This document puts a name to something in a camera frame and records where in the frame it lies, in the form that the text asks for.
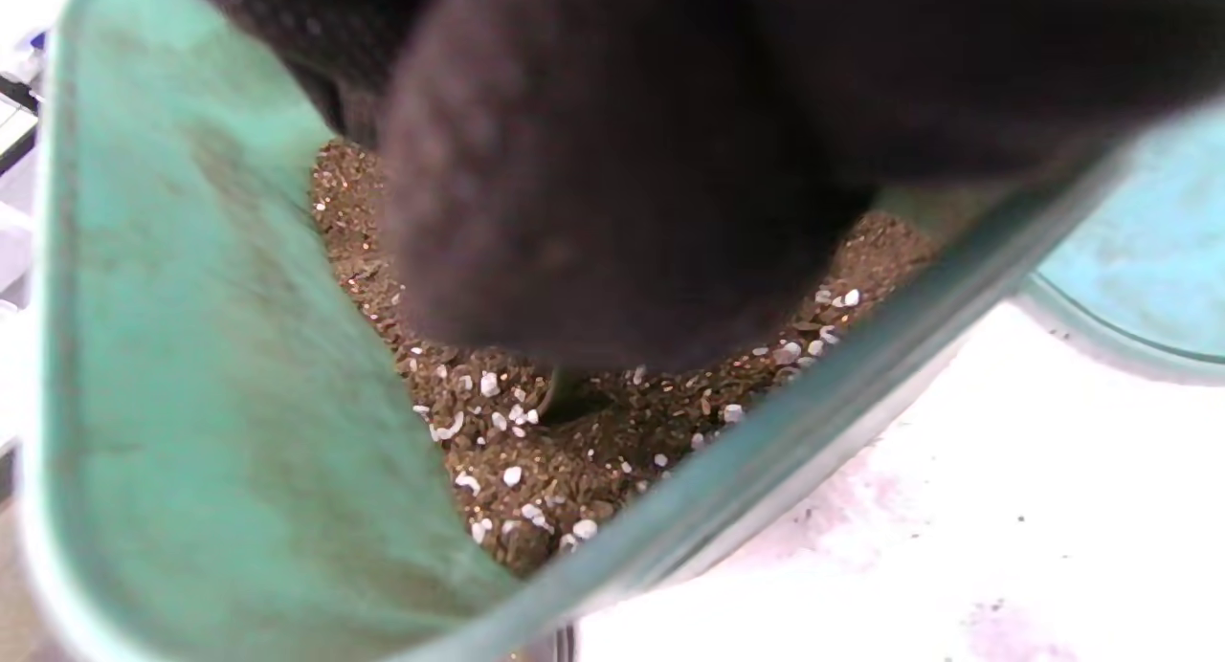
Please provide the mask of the person's right hand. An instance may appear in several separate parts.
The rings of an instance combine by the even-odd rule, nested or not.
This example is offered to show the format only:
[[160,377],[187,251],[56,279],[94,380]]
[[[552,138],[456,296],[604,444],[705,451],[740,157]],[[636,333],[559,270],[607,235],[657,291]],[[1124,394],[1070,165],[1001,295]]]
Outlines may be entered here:
[[572,368],[764,338],[881,188],[1223,94],[1223,0],[207,0],[376,151],[407,329]]

